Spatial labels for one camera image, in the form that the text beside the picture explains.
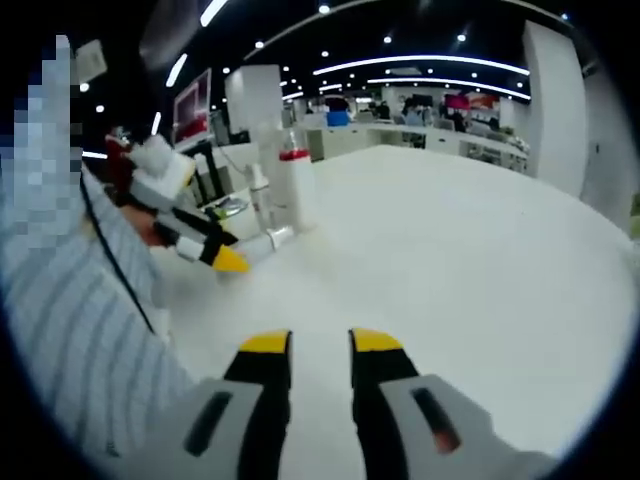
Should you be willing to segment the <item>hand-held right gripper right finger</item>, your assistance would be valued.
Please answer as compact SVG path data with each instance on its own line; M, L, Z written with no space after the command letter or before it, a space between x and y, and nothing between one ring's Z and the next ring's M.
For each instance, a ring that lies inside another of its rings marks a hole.
M516 450L486 410L418 372L384 332L352 328L352 417L369 479L503 479Z

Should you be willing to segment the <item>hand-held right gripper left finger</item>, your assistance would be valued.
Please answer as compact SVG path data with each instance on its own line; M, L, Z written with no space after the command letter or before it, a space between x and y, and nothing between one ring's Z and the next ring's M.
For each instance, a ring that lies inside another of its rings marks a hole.
M259 333L221 379L174 405L144 445L146 479L276 479L291 415L292 332Z

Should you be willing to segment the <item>person's left hand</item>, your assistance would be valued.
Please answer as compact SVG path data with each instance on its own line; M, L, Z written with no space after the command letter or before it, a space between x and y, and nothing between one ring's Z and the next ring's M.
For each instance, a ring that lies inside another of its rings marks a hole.
M131 204L123 205L119 210L148 247L169 247L155 229L155 215L152 212Z

